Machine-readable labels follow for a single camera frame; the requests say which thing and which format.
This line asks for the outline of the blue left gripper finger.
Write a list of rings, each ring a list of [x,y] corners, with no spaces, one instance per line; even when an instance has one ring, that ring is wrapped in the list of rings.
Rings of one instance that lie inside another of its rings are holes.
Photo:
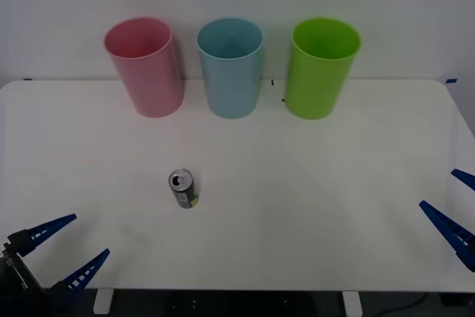
[[[70,214],[33,228],[15,232],[7,237],[7,251],[25,257],[74,220],[76,220],[76,215]]]
[[[83,267],[54,284],[50,288],[52,308],[67,308],[85,290],[110,253],[109,249],[105,249]]]

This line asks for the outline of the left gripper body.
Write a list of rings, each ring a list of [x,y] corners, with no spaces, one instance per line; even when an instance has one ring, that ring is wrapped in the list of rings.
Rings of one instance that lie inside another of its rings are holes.
[[[24,263],[16,246],[1,251],[1,316],[55,316],[47,293]]]

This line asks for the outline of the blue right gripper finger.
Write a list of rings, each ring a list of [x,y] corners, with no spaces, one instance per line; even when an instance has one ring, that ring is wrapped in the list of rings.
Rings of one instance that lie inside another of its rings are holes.
[[[451,175],[454,176],[457,180],[464,183],[470,189],[475,190],[475,176],[474,175],[458,170],[458,169],[454,169],[451,172]]]
[[[463,226],[442,214],[425,200],[419,207],[426,214],[443,238],[455,251],[458,259],[471,271],[474,271],[474,234]]]

